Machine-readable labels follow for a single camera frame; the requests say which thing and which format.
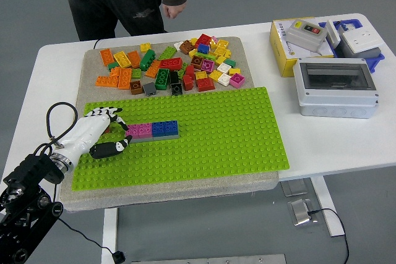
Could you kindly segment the person's left hand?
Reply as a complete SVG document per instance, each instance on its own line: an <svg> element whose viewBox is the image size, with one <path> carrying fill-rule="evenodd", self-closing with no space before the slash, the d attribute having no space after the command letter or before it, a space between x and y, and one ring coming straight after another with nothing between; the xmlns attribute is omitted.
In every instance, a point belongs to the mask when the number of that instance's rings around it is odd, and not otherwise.
<svg viewBox="0 0 396 264"><path fill-rule="evenodd" d="M162 4L164 16L168 19L175 19L186 8L187 2L177 6Z"/></svg>

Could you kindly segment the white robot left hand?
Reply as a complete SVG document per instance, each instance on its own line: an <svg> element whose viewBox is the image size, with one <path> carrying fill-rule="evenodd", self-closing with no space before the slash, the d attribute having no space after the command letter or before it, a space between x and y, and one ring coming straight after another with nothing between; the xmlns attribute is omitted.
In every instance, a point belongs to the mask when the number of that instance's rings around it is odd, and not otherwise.
<svg viewBox="0 0 396 264"><path fill-rule="evenodd" d="M94 159L107 158L122 153L131 142L132 136L128 135L125 139L117 142L97 144L102 133L112 122L117 122L125 131L128 130L126 123L117 115L121 111L121 108L114 107L93 109L77 121L61 142L63 147L55 150L50 158L72 170L77 166L81 155L85 153L89 153Z"/></svg>

